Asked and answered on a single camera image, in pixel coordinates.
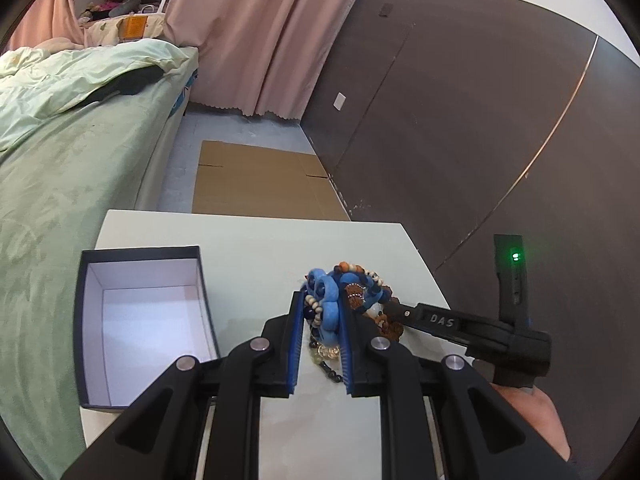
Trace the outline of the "right hand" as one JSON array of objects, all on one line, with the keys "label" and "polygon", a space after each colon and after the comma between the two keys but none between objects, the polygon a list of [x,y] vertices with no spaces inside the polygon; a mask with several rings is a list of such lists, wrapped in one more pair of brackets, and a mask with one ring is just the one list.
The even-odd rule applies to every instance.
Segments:
[{"label": "right hand", "polygon": [[554,448],[555,452],[568,462],[570,460],[570,445],[562,425],[558,411],[552,400],[537,387],[513,388],[492,384],[503,399],[506,399],[520,415],[538,431]]}]

